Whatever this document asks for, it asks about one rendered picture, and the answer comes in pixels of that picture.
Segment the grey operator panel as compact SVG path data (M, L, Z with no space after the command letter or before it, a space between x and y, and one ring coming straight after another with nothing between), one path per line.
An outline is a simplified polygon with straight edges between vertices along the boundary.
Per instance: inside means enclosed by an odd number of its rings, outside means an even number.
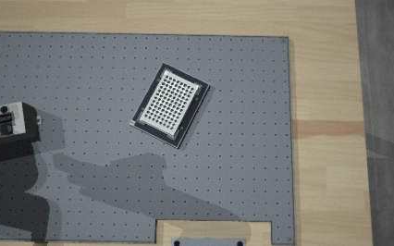
M34 115L33 106L23 102L0 105L0 144L37 136L41 116Z

